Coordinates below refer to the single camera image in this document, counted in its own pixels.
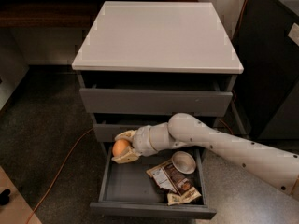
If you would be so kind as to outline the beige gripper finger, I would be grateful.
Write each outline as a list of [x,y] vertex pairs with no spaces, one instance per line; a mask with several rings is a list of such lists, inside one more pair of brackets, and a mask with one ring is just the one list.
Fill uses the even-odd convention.
[[123,139],[123,140],[126,140],[126,141],[132,143],[134,140],[135,133],[136,133],[136,130],[129,130],[129,131],[125,131],[123,133],[119,133],[115,137],[115,140],[118,141],[118,140]]
[[120,155],[113,157],[112,160],[117,164],[124,164],[137,161],[140,154],[136,152],[131,146],[127,147]]

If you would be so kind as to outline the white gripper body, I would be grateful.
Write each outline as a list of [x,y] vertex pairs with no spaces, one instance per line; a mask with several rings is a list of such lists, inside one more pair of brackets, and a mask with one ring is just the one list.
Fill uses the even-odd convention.
[[150,126],[140,127],[135,132],[133,137],[133,147],[138,154],[144,157],[158,153],[150,142]]

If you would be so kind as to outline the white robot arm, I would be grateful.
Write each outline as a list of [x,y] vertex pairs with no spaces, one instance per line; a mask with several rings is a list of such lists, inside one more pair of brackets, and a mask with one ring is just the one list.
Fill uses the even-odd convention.
[[166,123],[120,133],[115,139],[129,143],[112,158],[116,163],[136,161],[162,150],[203,147],[299,200],[297,155],[214,130],[186,113],[177,113]]

